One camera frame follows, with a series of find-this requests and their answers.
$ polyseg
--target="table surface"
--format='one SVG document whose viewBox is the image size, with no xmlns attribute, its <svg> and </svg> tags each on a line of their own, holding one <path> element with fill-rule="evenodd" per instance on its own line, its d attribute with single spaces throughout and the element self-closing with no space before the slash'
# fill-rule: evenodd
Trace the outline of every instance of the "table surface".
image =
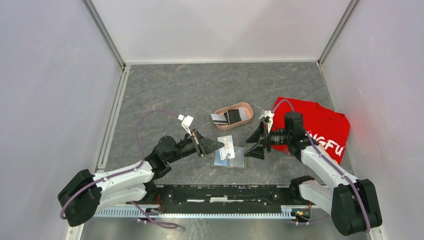
<svg viewBox="0 0 424 240">
<path fill-rule="evenodd" d="M 279 96 L 318 102 L 332 109 L 329 93 L 314 62 L 153 64 L 131 66 L 119 117 L 108 155 L 106 171 L 122 168 L 141 159 L 136 141 L 139 119 L 153 109 L 165 109 L 194 117 L 191 129 L 217 139 L 232 135 L 236 146 L 250 148 L 245 140 L 259 125 L 262 109 L 271 110 Z M 221 131 L 210 114 L 246 102 L 253 109 L 250 123 Z M 141 123 L 140 141 L 149 154 L 158 140 L 171 136 L 177 141 L 186 132 L 175 117 L 155 112 Z M 352 173 L 345 152 L 341 166 Z M 211 158 L 196 154 L 171 164 L 157 184 L 278 184 L 310 175 L 318 176 L 293 156 L 273 150 L 265 160 L 248 158 L 247 168 L 212 167 Z"/>
</svg>

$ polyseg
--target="white bracket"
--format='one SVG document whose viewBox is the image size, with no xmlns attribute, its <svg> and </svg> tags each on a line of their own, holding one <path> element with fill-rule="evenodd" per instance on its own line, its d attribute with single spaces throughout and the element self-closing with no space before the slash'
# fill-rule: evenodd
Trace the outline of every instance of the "white bracket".
<svg viewBox="0 0 424 240">
<path fill-rule="evenodd" d="M 146 195 L 144 183 L 150 182 L 154 173 L 148 162 L 144 162 L 141 167 L 136 168 L 139 164 L 140 161 L 117 170 L 94 174 L 94 181 L 103 179 L 96 184 L 96 187 L 101 188 L 100 203 L 96 212 L 131 200 L 141 200 Z M 108 178 L 108 176 L 128 170 L 131 171 Z"/>
<path fill-rule="evenodd" d="M 309 180 L 299 185 L 300 195 L 305 200 L 309 200 L 331 215 L 333 203 L 333 191 L 322 186 L 316 180 Z"/>
<path fill-rule="evenodd" d="M 178 116 L 178 120 L 181 120 L 182 122 L 181 122 L 181 126 L 187 131 L 187 133 L 191 136 L 192 135 L 192 132 L 190 131 L 190 125 L 192 124 L 192 122 L 193 122 L 193 117 L 192 116 L 189 116 L 189 115 L 187 115 L 187 116 L 184 116 L 184 115 L 179 115 Z"/>
<path fill-rule="evenodd" d="M 268 133 L 271 132 L 271 128 L 273 127 L 274 122 L 274 113 L 272 111 L 266 110 L 265 113 L 262 114 L 259 119 L 266 123 Z"/>
</svg>

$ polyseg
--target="wire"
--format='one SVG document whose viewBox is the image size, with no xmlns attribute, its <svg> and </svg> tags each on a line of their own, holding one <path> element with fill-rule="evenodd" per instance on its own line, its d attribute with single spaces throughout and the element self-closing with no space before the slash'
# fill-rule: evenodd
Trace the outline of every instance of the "wire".
<svg viewBox="0 0 424 240">
<path fill-rule="evenodd" d="M 153 218 L 151 218 L 143 209 L 134 201 L 130 201 L 131 204 L 133 204 L 140 212 L 148 219 L 146 223 L 154 224 L 158 227 L 164 228 L 164 229 L 176 229 L 178 228 L 178 224 L 173 222 L 166 222 L 166 221 L 155 221 Z"/>
<path fill-rule="evenodd" d="M 323 222 L 323 221 L 325 221 L 325 220 L 327 220 L 329 218 L 330 218 L 330 215 L 327 215 L 327 216 L 325 216 L 325 217 L 323 217 L 321 219 L 313 220 L 313 221 L 308 221 L 308 222 L 298 222 L 298 221 L 292 221 L 292 220 L 287 221 L 287 222 L 288 223 L 293 223 L 293 224 L 296 224 L 296 225 L 302 225 L 303 226 L 303 225 L 317 224 L 317 223 Z"/>
<path fill-rule="evenodd" d="M 165 212 L 165 204 L 164 204 L 164 202 L 162 201 L 162 199 L 160 199 L 160 198 L 159 198 L 159 201 L 160 201 L 160 211 L 161 211 L 162 213 L 164 213 L 164 212 Z"/>
<path fill-rule="evenodd" d="M 311 138 L 311 136 L 309 135 L 309 134 L 306 134 L 306 136 L 307 136 L 307 138 L 309 139 L 309 142 L 310 142 L 310 144 L 312 145 L 312 147 L 315 149 L 315 151 L 316 151 L 316 153 L 322 158 L 322 159 L 324 159 L 329 165 L 331 165 L 335 170 L 336 170 L 336 172 L 338 172 L 340 175 L 341 175 L 341 177 L 343 178 L 343 179 L 346 179 L 346 181 L 349 183 L 349 185 L 350 185 L 350 187 L 352 188 L 352 190 L 353 190 L 353 192 L 355 193 L 355 197 L 356 197 L 356 199 L 358 200 L 358 202 L 359 202 L 359 206 L 360 206 L 360 210 L 361 210 L 361 212 L 362 212 L 362 215 L 363 215 L 363 219 L 365 220 L 365 225 L 366 225 L 366 230 L 365 230 L 365 232 L 366 233 L 369 233 L 370 232 L 370 230 L 371 230 L 371 224 L 370 224 L 370 220 L 368 219 L 368 215 L 367 215 L 367 211 L 365 210 L 365 206 L 364 206 L 364 203 L 362 202 L 362 199 L 361 199 L 361 196 L 359 195 L 359 192 L 358 192 L 358 190 L 357 190 L 357 188 L 355 187 L 355 185 L 354 185 L 354 183 L 352 182 L 352 180 L 348 177 L 348 176 L 346 176 L 345 175 L 345 173 L 342 171 L 342 170 L 340 170 L 336 165 L 335 165 L 335 163 L 333 162 L 333 161 L 331 161 L 331 160 L 329 160 L 328 158 L 327 158 L 327 156 L 325 155 L 325 154 L 323 154 L 319 149 L 318 149 L 318 147 L 314 144 L 314 141 L 312 141 L 312 138 Z"/>
<path fill-rule="evenodd" d="M 312 202 L 311 201 L 309 201 L 309 206 L 306 208 L 306 211 L 305 212 L 311 212 L 311 208 L 312 208 Z"/>
<path fill-rule="evenodd" d="M 140 121 L 138 121 L 138 124 L 137 124 L 137 130 L 136 130 L 135 132 L 136 132 L 137 143 L 138 143 L 138 146 L 139 146 L 140 151 L 141 151 L 141 161 L 140 161 L 140 163 L 138 164 L 138 166 L 136 166 L 136 167 L 135 167 L 136 169 L 138 169 L 139 167 L 141 167 L 141 166 L 144 164 L 144 162 L 145 162 L 145 151 L 143 150 L 142 143 L 140 142 L 140 138 L 139 138 L 139 129 L 140 129 L 140 124 L 141 124 L 141 123 L 142 123 L 142 121 L 145 119 L 145 117 L 147 117 L 147 115 L 149 115 L 149 114 L 151 114 L 151 113 L 154 113 L 154 112 L 169 113 L 169 114 L 174 115 L 175 117 L 177 117 L 177 118 L 178 118 L 178 114 L 176 114 L 175 112 L 168 111 L 168 110 L 164 110 L 164 109 L 153 109 L 153 110 L 149 111 L 148 113 L 146 113 L 146 114 L 145 114 L 145 115 L 144 115 L 144 116 L 140 119 Z"/>
<path fill-rule="evenodd" d="M 159 211 L 161 210 L 161 195 L 157 195 L 157 207 L 159 208 Z"/>
<path fill-rule="evenodd" d="M 309 209 L 309 218 L 304 217 L 303 215 L 299 215 L 299 217 L 305 219 L 306 221 L 310 221 L 312 218 L 312 209 Z"/>
<path fill-rule="evenodd" d="M 275 113 L 275 111 L 278 109 L 278 107 L 282 104 L 282 103 L 284 103 L 284 102 L 286 102 L 286 103 L 288 103 L 288 105 L 290 105 L 290 108 L 291 108 L 291 111 L 292 112 L 294 112 L 295 111 L 295 108 L 293 107 L 293 105 L 292 105 L 292 103 L 288 100 L 288 99 L 281 99 L 278 103 L 277 103 L 277 105 L 275 105 L 275 107 L 272 109 L 272 113 Z"/>
<path fill-rule="evenodd" d="M 138 121 L 138 124 L 137 124 L 137 131 L 136 131 L 136 134 L 137 134 L 137 143 L 138 143 L 138 146 L 140 147 L 140 150 L 141 150 L 141 161 L 140 161 L 140 163 L 135 167 L 135 169 L 138 169 L 138 168 L 140 168 L 142 165 L 143 165 L 143 163 L 145 162 L 145 152 L 144 152 L 144 150 L 143 150 L 143 147 L 142 147 L 142 144 L 140 143 L 140 139 L 139 139 L 139 128 L 140 128 L 140 124 L 142 123 L 142 121 L 145 119 L 145 117 L 147 116 L 147 115 L 149 115 L 149 114 L 151 114 L 151 113 L 154 113 L 154 112 L 164 112 L 164 113 L 169 113 L 169 114 L 171 114 L 171 115 L 174 115 L 175 117 L 178 117 L 178 115 L 176 114 L 176 113 L 174 113 L 174 112 L 171 112 L 171 111 L 168 111 L 168 110 L 163 110 L 163 109 L 153 109 L 152 111 L 149 111 L 148 113 L 146 113 L 141 119 L 140 119 L 140 121 Z M 82 192 L 84 192 L 85 190 L 87 190 L 87 189 L 89 189 L 89 188 L 91 188 L 92 186 L 94 186 L 94 185 L 96 185 L 96 184 L 98 184 L 98 183 L 100 183 L 101 181 L 104 181 L 105 180 L 105 178 L 106 179 L 111 179 L 111 178 L 114 178 L 114 177 L 116 177 L 116 176 L 119 176 L 119 175 L 122 175 L 122 174 L 126 174 L 126 173 L 129 173 L 129 172 L 133 172 L 134 171 L 134 168 L 130 168 L 130 169 L 127 169 L 127 170 L 124 170 L 124 171 L 120 171 L 120 172 L 116 172 L 116 173 L 114 173 L 114 174 L 111 174 L 111 175 L 108 175 L 108 176 L 105 176 L 105 177 L 102 177 L 102 178 L 100 178 L 100 179 L 97 179 L 97 180 L 95 180 L 95 181 L 92 181 L 92 182 L 90 182 L 89 184 L 87 184 L 87 185 L 85 185 L 84 187 L 82 187 L 80 190 L 78 190 L 74 195 L 72 195 L 69 199 L 68 199 L 68 201 L 66 201 L 65 202 L 65 204 L 63 205 L 63 207 L 62 207 L 62 209 L 60 210 L 60 218 L 61 219 L 63 219 L 63 220 L 65 220 L 65 219 L 67 219 L 66 218 L 66 216 L 65 216 L 65 211 L 66 211 L 66 209 L 69 207 L 69 205 L 72 203 L 72 201 L 75 199 L 75 198 L 77 198 Z"/>
<path fill-rule="evenodd" d="M 278 104 L 272 109 L 272 113 L 274 113 L 276 110 L 277 110 L 277 108 L 283 103 L 283 102 L 287 102 L 289 105 L 290 105 L 290 108 L 291 108 L 291 110 L 292 111 L 295 111 L 295 109 L 294 109 L 294 107 L 293 107 L 293 105 L 292 105 L 292 103 L 288 100 L 288 99 L 281 99 L 279 102 L 278 102 Z M 354 185 L 354 183 L 352 182 L 352 180 L 348 177 L 348 176 L 345 176 L 345 173 L 342 171 L 342 170 L 340 170 L 331 160 L 329 160 L 327 157 L 326 157 L 326 152 L 324 151 L 324 154 L 318 149 L 318 147 L 315 145 L 315 143 L 314 143 L 314 141 L 312 140 L 312 138 L 311 138 L 311 136 L 307 133 L 306 134 L 306 136 L 307 136 L 307 138 L 309 139 L 309 142 L 310 142 L 310 144 L 312 145 L 312 147 L 315 149 L 315 151 L 316 151 L 316 153 L 322 158 L 322 159 L 324 159 L 330 166 L 332 166 L 333 167 L 333 169 L 335 169 L 336 170 L 336 172 L 338 172 L 340 175 L 341 175 L 341 177 L 342 178 L 344 178 L 344 179 L 346 179 L 346 181 L 349 183 L 349 185 L 350 185 L 350 187 L 352 188 L 352 190 L 353 190 L 353 192 L 354 192 L 354 194 L 355 194 L 355 197 L 356 197 L 356 199 L 358 200 L 358 202 L 359 202 L 359 206 L 360 206 L 360 210 L 362 211 L 362 215 L 363 215 L 363 218 L 364 218 L 364 220 L 365 220 L 365 225 L 366 225 L 366 230 L 365 230 L 365 232 L 366 233 L 369 233 L 370 232 L 370 230 L 371 230 L 371 224 L 370 224 L 370 220 L 368 219 L 368 215 L 367 215 L 367 211 L 365 210 L 365 206 L 364 206 L 364 203 L 362 202 L 362 199 L 361 199 L 361 196 L 359 195 L 359 193 L 358 193 L 358 190 L 357 190 L 357 188 L 355 187 L 355 185 Z M 311 221 L 311 222 L 299 222 L 299 223 L 297 223 L 297 224 L 300 224 L 300 225 L 309 225 L 309 224 L 312 224 L 312 223 L 319 223 L 319 222 L 321 222 L 321 221 L 323 221 L 323 220 L 325 220 L 325 219 L 327 219 L 327 218 L 329 218 L 330 217 L 330 215 L 328 215 L 328 216 L 326 216 L 326 217 L 324 217 L 324 218 L 322 218 L 322 219 L 319 219 L 319 220 L 315 220 L 315 221 Z"/>
</svg>

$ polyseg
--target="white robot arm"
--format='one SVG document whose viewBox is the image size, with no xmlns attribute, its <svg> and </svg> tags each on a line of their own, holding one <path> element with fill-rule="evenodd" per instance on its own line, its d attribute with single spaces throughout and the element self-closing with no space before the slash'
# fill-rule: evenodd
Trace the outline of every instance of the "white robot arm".
<svg viewBox="0 0 424 240">
<path fill-rule="evenodd" d="M 224 147 L 222 142 L 206 138 L 196 129 L 184 129 L 189 133 L 180 142 L 164 136 L 151 154 L 135 164 L 103 173 L 91 174 L 88 169 L 78 172 L 57 196 L 61 217 L 75 227 L 105 208 L 142 200 L 148 194 L 147 188 L 154 186 L 152 181 L 171 171 L 170 163 L 196 153 L 204 157 Z"/>
<path fill-rule="evenodd" d="M 306 133 L 301 113 L 287 112 L 285 128 L 276 131 L 269 130 L 274 116 L 269 113 L 265 111 L 259 127 L 246 140 L 246 143 L 256 144 L 245 156 L 265 159 L 265 148 L 270 152 L 272 145 L 287 145 L 289 152 L 325 183 L 321 185 L 310 176 L 293 179 L 290 183 L 292 198 L 308 200 L 322 208 L 345 236 L 380 226 L 382 216 L 373 183 L 368 179 L 359 180 L 320 150 L 318 143 Z"/>
</svg>

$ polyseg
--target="white panel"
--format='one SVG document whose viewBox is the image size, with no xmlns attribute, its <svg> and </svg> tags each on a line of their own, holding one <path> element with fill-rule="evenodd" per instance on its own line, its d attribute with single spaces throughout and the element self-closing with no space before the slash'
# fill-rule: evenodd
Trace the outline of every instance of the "white panel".
<svg viewBox="0 0 424 240">
<path fill-rule="evenodd" d="M 357 175 L 376 186 L 385 239 L 422 239 L 424 2 L 360 1 L 324 62 L 351 130 Z"/>
<path fill-rule="evenodd" d="M 349 0 L 94 0 L 126 62 L 314 61 Z"/>
<path fill-rule="evenodd" d="M 0 239 L 64 239 L 57 195 L 93 167 L 119 71 L 80 0 L 0 1 Z"/>
</svg>

